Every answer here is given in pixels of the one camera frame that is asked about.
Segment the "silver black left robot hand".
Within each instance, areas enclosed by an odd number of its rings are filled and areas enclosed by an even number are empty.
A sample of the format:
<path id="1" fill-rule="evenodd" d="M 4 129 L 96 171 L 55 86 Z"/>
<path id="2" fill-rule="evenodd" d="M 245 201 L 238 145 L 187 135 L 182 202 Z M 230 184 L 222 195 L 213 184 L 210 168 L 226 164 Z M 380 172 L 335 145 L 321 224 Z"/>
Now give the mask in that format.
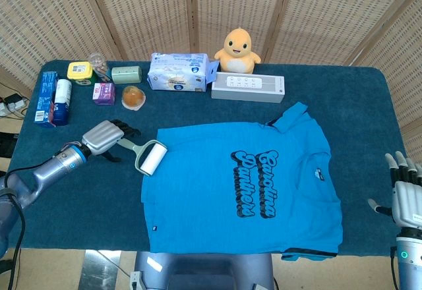
<path id="1" fill-rule="evenodd" d="M 109 149 L 125 136 L 137 134 L 140 134 L 138 129 L 132 128 L 118 119 L 105 120 L 83 134 L 81 148 L 86 157 L 89 155 L 103 156 L 110 162 L 117 163 L 121 161 L 121 158 L 112 156 Z"/>

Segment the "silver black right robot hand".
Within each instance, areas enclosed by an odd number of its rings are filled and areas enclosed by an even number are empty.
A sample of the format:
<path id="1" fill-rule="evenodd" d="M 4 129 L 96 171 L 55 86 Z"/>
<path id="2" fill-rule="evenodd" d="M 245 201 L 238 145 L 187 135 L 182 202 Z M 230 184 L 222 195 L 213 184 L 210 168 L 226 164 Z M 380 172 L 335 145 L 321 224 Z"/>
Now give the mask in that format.
<path id="1" fill-rule="evenodd" d="M 384 157 L 390 169 L 392 206 L 381 206 L 368 199 L 369 206 L 376 213 L 391 217 L 398 227 L 421 230 L 421 165 L 400 151 Z"/>

